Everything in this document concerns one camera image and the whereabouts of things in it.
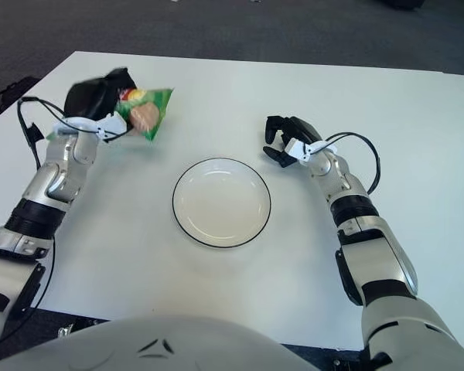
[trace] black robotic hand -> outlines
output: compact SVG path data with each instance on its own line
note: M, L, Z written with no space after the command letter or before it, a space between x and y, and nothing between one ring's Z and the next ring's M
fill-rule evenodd
M278 130L282 132L281 139L284 142L284 147L292 138L303 141L307 145L310 145L315 141L322 140L315 128L300 118L294 116L268 116L266 128L264 130L264 141L266 141L269 145L273 143ZM297 162L296 158L289 156L283 150L277 151L276 149L265 145L263 147L263 151L270 158L273 158L276 162L278 162L282 168Z

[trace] snack bag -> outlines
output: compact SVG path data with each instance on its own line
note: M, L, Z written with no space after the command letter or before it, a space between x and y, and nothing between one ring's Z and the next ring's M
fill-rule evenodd
M152 141L165 117L172 92L172 89L123 89L119 93L115 110L130 122L137 132Z

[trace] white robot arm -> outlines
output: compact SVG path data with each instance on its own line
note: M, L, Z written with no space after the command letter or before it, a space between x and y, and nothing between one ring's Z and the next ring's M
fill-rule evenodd
M98 142L127 127L117 113L100 121L64 120L71 127L55 123L43 165L0 227L0 337L7 318L20 318L31 305L45 271L39 260L49 253L56 229L83 187Z

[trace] dark floor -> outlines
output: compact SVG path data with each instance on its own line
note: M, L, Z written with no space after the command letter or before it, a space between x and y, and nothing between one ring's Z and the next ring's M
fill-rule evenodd
M464 0L427 0L413 12L377 0L0 0L0 90L45 76L74 50L464 74ZM72 320L39 311L0 358ZM323 369L356 355L293 349Z

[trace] cable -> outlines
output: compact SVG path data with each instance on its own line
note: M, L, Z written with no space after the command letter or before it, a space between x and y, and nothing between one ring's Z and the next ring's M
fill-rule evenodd
M381 177L381 163L380 163L380 156L378 155L378 151L377 149L375 148L375 146L373 145L373 143L371 143L371 141L366 138L365 136L361 135L361 134L357 134L357 133L353 133L352 131L343 131L343 132L340 132L340 133L336 133L334 135L331 135L329 136L326 141L329 141L331 139L334 139L335 137L338 137L337 139L331 141L329 144L321 147L318 151L316 152L319 152L319 151L322 151L323 149L327 148L329 145L332 145L333 143L335 143L336 141L339 141L340 139L344 139L344 138L347 138L349 136L354 136L354 137L357 137L359 138L360 140L364 141L364 143L367 144L368 147L370 147L371 151L373 152L374 154L374 158L375 158L375 162L376 162L376 167L377 167L377 170L376 170L376 174L374 176L374 180L373 182L371 183L371 186L370 188L367 190L367 193L368 195L370 195L371 193L373 193L373 191L378 187L378 184L380 183L380 177Z
M34 161L36 163L36 170L38 170L41 167L41 164L39 163L39 158L38 158L38 151L36 150L36 143L31 142L29 140L29 135L28 135L28 128L26 126L26 122L24 121L24 117L22 116L22 100L18 100L17 102L17 118L19 119L19 123L21 124L21 129L22 133L26 137L26 142L28 143L28 146L31 148L32 155L34 156Z
M38 102L40 103L42 106L44 106L52 116L54 116L58 121L60 121L62 124L64 124L65 126L67 126L68 128L71 128L73 130L76 130L76 131L80 131L80 132L83 132L83 133L89 133L89 134L98 134L97 131L93 131L93 130L86 130L86 129L81 129L81 128L78 128L76 126L73 126L72 124L69 124L68 122L66 122L64 119L62 119L61 117L59 117L59 115L57 115L55 112L52 111L51 108L53 108L54 110L58 111L60 114L62 114L64 117L65 117L65 112L60 109L59 107L57 107L55 104L53 103L50 103L49 101L47 100L44 100L44 99L41 99L41 98L38 98L38 97L22 97L22 99L19 100L18 102L18 109L19 109L19 104L22 104L22 102ZM113 131L105 131L105 133L109 134L109 135L113 135L112 138L108 138L106 139L105 141L112 141L114 139L117 139L117 138L120 138L124 135L126 135L128 132L130 131L127 130L123 133L120 133L120 134L117 134L117 133L114 133Z
M52 280L53 268L55 267L55 246L56 246L56 245L55 245L55 237L53 237L52 267L51 267L51 269L49 270L48 281L46 281L45 289L43 290L43 293L42 293L41 296L39 297L38 302L36 303L36 305L34 306L34 308L31 310L31 312L28 314L28 316L27 316L26 318L24 318L24 320L23 320L16 328L14 328L9 334L7 334L6 336L4 336L3 338L0 339L0 344L2 344L5 340L10 339L15 333L17 333L18 330L20 330L20 329L27 323L28 320L31 319L32 315L35 314L36 309L38 309L39 304L41 304L41 301L42 301L43 298L45 297L45 293L46 293L46 291L48 290L49 283L50 283L51 280Z

